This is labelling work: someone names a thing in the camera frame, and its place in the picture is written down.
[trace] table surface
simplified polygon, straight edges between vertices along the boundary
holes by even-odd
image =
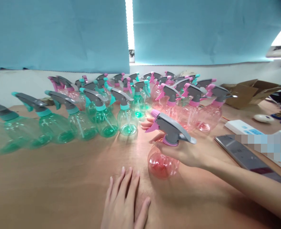
[[[11,109],[38,119],[24,106]],[[277,111],[267,101],[243,110],[223,106],[226,118],[241,119],[265,134],[280,130],[279,121],[264,124],[251,118]],[[64,109],[57,113],[67,116]],[[238,166],[214,140],[217,135],[232,134],[225,123],[221,119],[208,136],[191,133],[198,143],[190,147]],[[130,137],[96,136],[87,142],[50,143],[0,156],[0,228],[100,228],[110,176],[118,177],[122,166],[140,170],[136,214],[146,196],[152,199],[146,228],[281,227],[276,216],[208,171],[180,164],[179,173],[169,180],[150,175],[147,155],[152,145],[148,141],[157,133],[145,133],[139,125],[138,133]],[[280,167],[252,151],[281,175]]]

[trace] human hand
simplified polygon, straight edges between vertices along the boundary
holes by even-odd
[[[148,122],[142,122],[141,128],[143,130],[149,129],[154,121],[154,118],[147,118]],[[162,154],[172,157],[184,165],[190,167],[202,167],[205,161],[205,154],[201,153],[199,150],[192,149],[192,144],[179,141],[177,146],[168,146],[163,142],[158,140],[162,139],[165,136],[165,133],[159,133],[153,139],[149,141],[150,144],[154,144]]]
[[[101,229],[143,229],[148,217],[148,209],[151,203],[147,197],[142,206],[137,219],[134,221],[134,202],[136,189],[140,181],[139,171],[132,179],[132,167],[126,172],[122,167],[119,178],[114,183],[110,177],[110,186],[106,193],[105,209],[103,212]]]

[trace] computer mouse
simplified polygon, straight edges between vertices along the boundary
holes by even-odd
[[[254,115],[254,119],[256,121],[265,122],[265,123],[269,123],[269,122],[274,121],[274,118],[272,118],[270,116],[267,116],[267,115],[264,115],[264,114],[256,114],[256,115]]]

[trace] power strip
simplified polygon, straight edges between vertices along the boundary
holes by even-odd
[[[264,135],[264,133],[260,132],[242,120],[228,121],[224,126],[233,131],[235,134],[239,135]]]

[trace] blue curtain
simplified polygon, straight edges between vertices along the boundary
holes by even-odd
[[[133,0],[135,61],[215,65],[267,61],[281,0]]]
[[[129,73],[125,0],[1,0],[0,68]]]

